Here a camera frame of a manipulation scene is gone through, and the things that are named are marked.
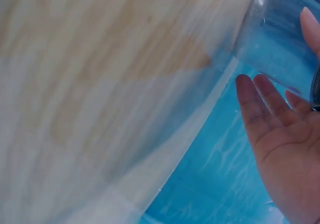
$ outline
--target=transparent plastic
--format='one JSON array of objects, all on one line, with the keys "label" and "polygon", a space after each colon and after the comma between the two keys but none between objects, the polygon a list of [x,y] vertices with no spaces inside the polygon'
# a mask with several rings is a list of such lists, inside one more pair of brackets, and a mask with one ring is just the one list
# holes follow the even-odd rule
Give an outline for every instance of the transparent plastic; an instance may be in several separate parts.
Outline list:
[{"label": "transparent plastic", "polygon": [[315,0],[252,0],[234,54],[316,107],[318,62],[300,25],[305,6],[320,20]]}]

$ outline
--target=blue water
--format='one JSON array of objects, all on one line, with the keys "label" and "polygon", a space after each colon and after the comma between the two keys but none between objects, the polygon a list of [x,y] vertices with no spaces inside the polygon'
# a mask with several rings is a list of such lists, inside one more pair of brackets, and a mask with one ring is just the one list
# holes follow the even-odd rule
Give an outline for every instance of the blue water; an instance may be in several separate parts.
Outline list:
[{"label": "blue water", "polygon": [[[237,102],[235,77],[257,72],[240,64],[202,130],[148,208],[164,224],[284,223],[259,174]],[[284,89],[277,86],[283,94]],[[154,221],[141,220],[141,224]]]}]

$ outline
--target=hand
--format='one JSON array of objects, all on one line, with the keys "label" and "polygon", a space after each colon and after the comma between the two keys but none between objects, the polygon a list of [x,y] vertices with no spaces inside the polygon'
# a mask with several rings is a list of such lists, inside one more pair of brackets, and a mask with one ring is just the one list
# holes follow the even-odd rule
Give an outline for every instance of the hand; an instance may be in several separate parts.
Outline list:
[{"label": "hand", "polygon": [[[320,25],[308,9],[301,13],[301,24],[307,43],[320,58]],[[320,112],[286,91],[290,108],[263,75],[253,82],[240,75],[236,86],[246,132],[270,197],[292,224],[320,223]]]}]

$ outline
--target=wood grain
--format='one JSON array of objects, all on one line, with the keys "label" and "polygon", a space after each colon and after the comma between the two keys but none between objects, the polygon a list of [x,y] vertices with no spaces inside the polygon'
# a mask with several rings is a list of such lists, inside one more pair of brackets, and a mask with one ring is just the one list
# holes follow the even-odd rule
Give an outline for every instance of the wood grain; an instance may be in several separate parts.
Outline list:
[{"label": "wood grain", "polygon": [[224,85],[154,143],[203,73],[226,70],[215,54],[231,52],[250,1],[4,0],[0,222],[47,222],[98,187],[143,210]]}]

